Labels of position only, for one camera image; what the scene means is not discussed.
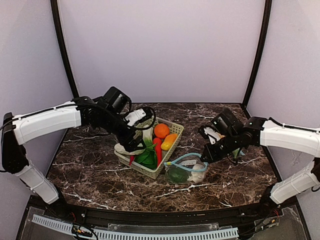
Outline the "spare clear zip bag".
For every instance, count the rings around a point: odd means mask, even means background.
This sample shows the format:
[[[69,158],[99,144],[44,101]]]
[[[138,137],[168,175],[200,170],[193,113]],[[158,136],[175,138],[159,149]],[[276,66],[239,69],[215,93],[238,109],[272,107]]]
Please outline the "spare clear zip bag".
[[[192,168],[195,164],[203,165],[204,169],[192,170]],[[209,164],[207,162],[201,162],[201,155],[199,153],[195,153],[195,152],[187,153],[187,154],[184,154],[184,155],[178,157],[175,160],[167,161],[164,163],[164,169],[165,169],[165,176],[164,177],[169,184],[174,184],[174,185],[176,185],[176,184],[194,184],[193,182],[189,182],[189,181],[187,181],[185,183],[169,182],[169,180],[167,179],[166,172],[169,168],[181,168],[188,173],[188,177],[189,177],[189,176],[191,176],[192,171],[194,171],[194,172],[206,171],[206,173],[207,173],[208,165]]]

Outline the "dark green toy vegetable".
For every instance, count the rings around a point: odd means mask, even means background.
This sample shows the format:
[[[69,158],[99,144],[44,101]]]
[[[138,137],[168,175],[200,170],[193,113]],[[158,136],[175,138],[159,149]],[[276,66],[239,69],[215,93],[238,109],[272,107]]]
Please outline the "dark green toy vegetable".
[[[171,167],[167,170],[166,177],[171,183],[182,184],[188,181],[189,175],[185,170],[181,168]]]

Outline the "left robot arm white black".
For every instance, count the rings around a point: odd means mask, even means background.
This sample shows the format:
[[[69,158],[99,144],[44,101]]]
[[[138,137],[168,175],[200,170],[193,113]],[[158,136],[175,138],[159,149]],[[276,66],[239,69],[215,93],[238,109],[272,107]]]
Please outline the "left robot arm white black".
[[[61,105],[16,115],[7,113],[0,128],[2,167],[23,181],[31,191],[51,205],[60,199],[56,187],[27,159],[24,144],[38,137],[64,129],[90,125],[114,134],[127,152],[146,147],[143,139],[137,136],[141,123],[154,116],[149,107],[130,109],[123,113],[131,99],[118,88],[112,86],[103,96],[91,99],[77,97]]]

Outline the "beige perforated plastic basket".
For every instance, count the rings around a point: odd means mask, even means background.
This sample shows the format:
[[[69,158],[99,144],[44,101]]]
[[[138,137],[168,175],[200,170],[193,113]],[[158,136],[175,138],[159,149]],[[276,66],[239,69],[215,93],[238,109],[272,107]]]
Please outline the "beige perforated plastic basket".
[[[122,164],[156,179],[179,144],[184,127],[160,117],[146,120],[137,126],[142,131],[135,136],[142,140],[145,148],[127,152],[120,144],[116,144],[114,154]]]

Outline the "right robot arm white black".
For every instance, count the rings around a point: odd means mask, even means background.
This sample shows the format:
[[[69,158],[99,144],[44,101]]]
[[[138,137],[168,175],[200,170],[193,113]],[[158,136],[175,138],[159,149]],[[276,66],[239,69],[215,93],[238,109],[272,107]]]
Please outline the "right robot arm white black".
[[[249,146],[279,147],[313,156],[305,168],[266,189],[261,202],[279,205],[320,184],[320,130],[280,123],[273,118],[251,117],[246,124],[224,109],[198,132],[209,143],[201,161],[215,163]]]

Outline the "white toy garlic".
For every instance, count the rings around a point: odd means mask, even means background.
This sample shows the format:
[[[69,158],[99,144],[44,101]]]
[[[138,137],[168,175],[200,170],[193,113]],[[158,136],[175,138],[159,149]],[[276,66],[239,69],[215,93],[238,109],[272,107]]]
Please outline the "white toy garlic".
[[[204,169],[204,166],[196,163],[193,167],[192,170],[202,170]],[[206,171],[192,171],[191,176],[188,177],[188,181],[192,183],[200,183],[205,179],[206,176]]]

